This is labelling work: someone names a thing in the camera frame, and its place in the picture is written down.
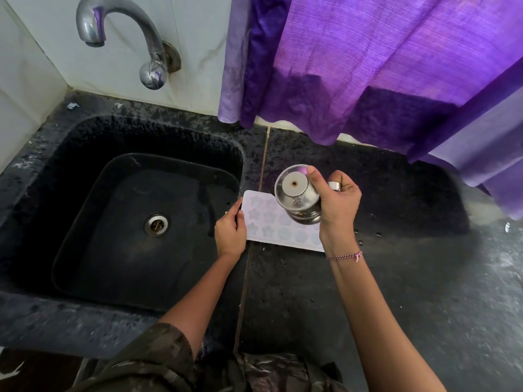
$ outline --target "drain strainer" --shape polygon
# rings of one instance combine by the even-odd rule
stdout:
[[[169,221],[167,217],[155,213],[145,221],[143,226],[145,233],[152,237],[161,237],[167,231]]]

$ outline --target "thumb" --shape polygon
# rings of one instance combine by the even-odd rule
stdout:
[[[322,174],[314,166],[307,166],[307,175],[309,176],[311,183],[314,185],[314,188],[316,188],[316,191],[318,191],[320,197],[323,198],[330,194],[332,189],[329,187]]]
[[[243,214],[243,210],[238,210],[238,213],[236,214],[236,224],[238,225],[238,231],[247,234],[247,226],[245,225],[245,215]]]

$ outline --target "red and white thread bracelet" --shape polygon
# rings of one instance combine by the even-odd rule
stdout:
[[[343,259],[354,259],[354,262],[357,263],[360,256],[363,256],[363,252],[359,251],[356,253],[351,253],[349,255],[342,255],[342,256],[333,256],[333,257],[327,257],[328,261],[332,260],[343,260]]]

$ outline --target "chrome faucet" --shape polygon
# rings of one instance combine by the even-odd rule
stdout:
[[[80,0],[76,8],[76,28],[80,38],[89,46],[105,44],[104,19],[111,12],[120,12],[134,19],[142,29],[151,61],[140,68],[140,80],[149,89],[160,89],[167,81],[167,74],[181,68],[180,54],[162,42],[154,23],[131,0]]]

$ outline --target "dark green clothing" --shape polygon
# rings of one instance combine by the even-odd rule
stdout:
[[[291,354],[212,357],[194,364],[177,328],[157,323],[69,392],[347,392]]]

